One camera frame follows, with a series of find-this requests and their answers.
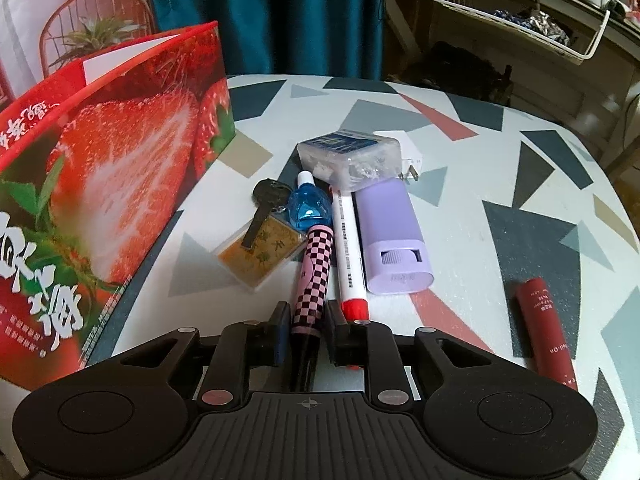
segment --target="teal curtain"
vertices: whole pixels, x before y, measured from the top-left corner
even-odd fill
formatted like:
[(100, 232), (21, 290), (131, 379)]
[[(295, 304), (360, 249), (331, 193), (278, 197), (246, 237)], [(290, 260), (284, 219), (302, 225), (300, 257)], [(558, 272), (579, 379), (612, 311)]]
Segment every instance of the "teal curtain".
[(229, 74), (379, 79), (383, 0), (153, 0), (169, 30), (218, 20)]

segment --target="white bottle cap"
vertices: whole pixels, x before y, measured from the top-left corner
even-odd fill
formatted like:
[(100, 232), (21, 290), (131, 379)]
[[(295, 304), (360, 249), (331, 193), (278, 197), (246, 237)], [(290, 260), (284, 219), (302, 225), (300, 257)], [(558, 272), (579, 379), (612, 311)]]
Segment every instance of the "white bottle cap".
[(310, 171), (300, 171), (300, 173), (298, 173), (298, 187), (303, 184), (311, 184), (312, 186), (316, 185), (314, 176)]

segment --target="dark red tube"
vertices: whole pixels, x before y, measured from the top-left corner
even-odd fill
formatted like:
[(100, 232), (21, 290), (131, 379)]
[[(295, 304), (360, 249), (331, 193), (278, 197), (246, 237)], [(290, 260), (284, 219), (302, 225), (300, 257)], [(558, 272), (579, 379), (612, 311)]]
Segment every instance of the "dark red tube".
[(533, 278), (519, 285), (516, 297), (527, 325), (538, 373), (577, 391), (569, 347), (545, 281)]

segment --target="checkered tube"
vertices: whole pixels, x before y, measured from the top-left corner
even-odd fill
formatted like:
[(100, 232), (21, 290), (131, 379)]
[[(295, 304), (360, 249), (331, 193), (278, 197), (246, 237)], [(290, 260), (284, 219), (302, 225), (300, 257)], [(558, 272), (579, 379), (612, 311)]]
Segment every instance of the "checkered tube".
[(305, 257), (302, 260), (291, 333), (320, 337), (318, 324), (322, 319), (326, 285), (329, 281), (334, 232), (330, 227), (316, 225), (309, 229), (306, 236)]

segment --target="small blue bottle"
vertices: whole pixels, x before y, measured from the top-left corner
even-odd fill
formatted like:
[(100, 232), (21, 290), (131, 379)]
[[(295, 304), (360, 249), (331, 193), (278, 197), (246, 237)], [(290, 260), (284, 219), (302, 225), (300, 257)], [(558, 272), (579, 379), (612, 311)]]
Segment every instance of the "small blue bottle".
[(298, 188), (287, 204), (289, 222), (298, 231), (309, 231), (314, 225), (332, 225), (331, 203), (322, 189), (316, 187), (310, 171), (298, 174)]

